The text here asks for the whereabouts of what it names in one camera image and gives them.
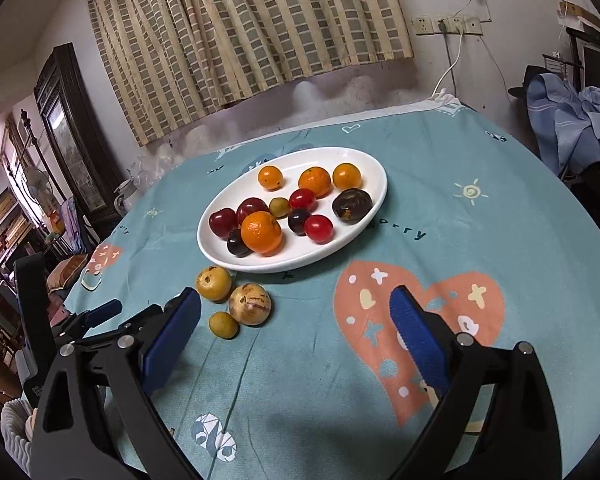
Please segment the person's left hand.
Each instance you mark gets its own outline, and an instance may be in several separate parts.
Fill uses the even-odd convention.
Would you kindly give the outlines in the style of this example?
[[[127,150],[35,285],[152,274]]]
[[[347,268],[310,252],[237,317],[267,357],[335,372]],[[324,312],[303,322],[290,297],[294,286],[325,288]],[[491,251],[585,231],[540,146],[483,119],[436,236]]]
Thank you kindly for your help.
[[[34,428],[36,423],[36,415],[38,414],[38,410],[35,408],[31,415],[27,418],[24,423],[24,432],[26,433],[26,438],[29,442],[33,441]]]

